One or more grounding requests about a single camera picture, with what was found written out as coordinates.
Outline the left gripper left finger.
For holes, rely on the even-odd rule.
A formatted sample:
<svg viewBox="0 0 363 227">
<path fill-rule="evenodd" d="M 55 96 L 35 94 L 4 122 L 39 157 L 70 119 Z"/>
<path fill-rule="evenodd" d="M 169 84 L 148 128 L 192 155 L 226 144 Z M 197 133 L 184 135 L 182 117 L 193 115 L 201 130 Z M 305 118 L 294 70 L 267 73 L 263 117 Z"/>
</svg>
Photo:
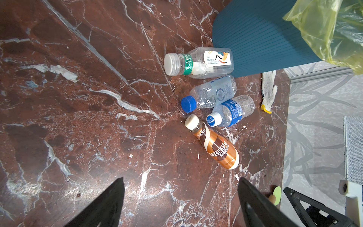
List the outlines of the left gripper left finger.
<svg viewBox="0 0 363 227">
<path fill-rule="evenodd" d="M 123 208 L 124 195 L 123 178 L 118 178 L 66 226 L 117 227 Z"/>
</svg>

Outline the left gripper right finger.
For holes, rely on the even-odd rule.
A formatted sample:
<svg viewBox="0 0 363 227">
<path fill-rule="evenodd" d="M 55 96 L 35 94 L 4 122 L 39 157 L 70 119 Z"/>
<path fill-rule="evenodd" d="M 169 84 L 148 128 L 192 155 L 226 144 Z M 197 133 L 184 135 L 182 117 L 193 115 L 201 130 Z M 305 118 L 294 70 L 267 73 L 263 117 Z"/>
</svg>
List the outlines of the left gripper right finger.
<svg viewBox="0 0 363 227">
<path fill-rule="evenodd" d="M 244 221 L 248 227 L 296 227 L 268 198 L 246 178 L 238 183 L 238 197 Z"/>
</svg>

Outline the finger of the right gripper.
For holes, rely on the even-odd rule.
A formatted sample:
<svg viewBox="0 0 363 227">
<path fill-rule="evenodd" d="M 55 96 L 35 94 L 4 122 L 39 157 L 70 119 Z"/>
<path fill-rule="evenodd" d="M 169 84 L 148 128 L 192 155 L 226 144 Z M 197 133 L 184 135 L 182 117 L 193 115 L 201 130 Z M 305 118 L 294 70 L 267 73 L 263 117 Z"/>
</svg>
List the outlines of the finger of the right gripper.
<svg viewBox="0 0 363 227">
<path fill-rule="evenodd" d="M 356 227 L 347 216 L 338 213 L 317 200 L 285 187 L 283 192 L 293 206 L 301 222 L 307 227 Z"/>
</svg>

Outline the brown coffee bottle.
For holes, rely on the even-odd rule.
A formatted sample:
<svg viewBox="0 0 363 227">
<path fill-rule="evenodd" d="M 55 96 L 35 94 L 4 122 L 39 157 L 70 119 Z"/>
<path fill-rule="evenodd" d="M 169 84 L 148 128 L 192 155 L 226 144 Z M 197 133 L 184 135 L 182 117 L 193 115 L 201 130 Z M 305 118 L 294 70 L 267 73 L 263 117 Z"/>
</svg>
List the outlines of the brown coffee bottle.
<svg viewBox="0 0 363 227">
<path fill-rule="evenodd" d="M 194 114 L 188 116 L 184 124 L 198 138 L 206 152 L 222 167 L 232 170 L 239 166 L 239 152 L 230 140 L 209 128 Z"/>
</svg>

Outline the clear bottle blue white label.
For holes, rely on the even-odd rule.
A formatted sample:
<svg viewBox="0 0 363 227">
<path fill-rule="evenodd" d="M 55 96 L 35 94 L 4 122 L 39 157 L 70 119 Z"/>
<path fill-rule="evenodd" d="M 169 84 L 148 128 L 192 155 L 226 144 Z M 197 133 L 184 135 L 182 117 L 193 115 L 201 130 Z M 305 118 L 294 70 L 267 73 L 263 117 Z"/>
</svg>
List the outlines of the clear bottle blue white label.
<svg viewBox="0 0 363 227">
<path fill-rule="evenodd" d="M 255 110 L 255 104 L 248 95 L 240 95 L 215 106 L 206 122 L 210 127 L 230 127 L 239 123 Z"/>
</svg>

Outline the square clear bottle blue cap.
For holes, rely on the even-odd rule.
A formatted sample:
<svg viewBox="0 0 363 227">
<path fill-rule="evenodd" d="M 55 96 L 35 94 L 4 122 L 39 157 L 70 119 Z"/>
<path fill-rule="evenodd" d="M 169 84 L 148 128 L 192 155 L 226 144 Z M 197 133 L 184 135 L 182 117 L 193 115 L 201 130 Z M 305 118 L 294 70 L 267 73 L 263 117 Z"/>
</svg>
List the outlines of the square clear bottle blue cap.
<svg viewBox="0 0 363 227">
<path fill-rule="evenodd" d="M 236 91 L 237 85 L 234 77 L 224 76 L 193 88 L 189 95 L 181 100 L 181 107 L 186 113 L 197 109 L 214 108 L 233 98 Z"/>
</svg>

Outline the clear bottle green cap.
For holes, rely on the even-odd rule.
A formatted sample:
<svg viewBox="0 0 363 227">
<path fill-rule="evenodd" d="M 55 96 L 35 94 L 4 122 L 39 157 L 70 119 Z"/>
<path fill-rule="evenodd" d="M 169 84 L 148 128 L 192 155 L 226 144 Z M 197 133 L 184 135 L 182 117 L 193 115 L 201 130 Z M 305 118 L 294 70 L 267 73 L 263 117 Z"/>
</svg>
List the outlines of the clear bottle green cap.
<svg viewBox="0 0 363 227">
<path fill-rule="evenodd" d="M 229 48 L 198 47 L 187 54 L 170 53 L 164 57 L 168 76 L 186 75 L 193 79 L 223 77 L 234 70 L 233 54 Z"/>
</svg>

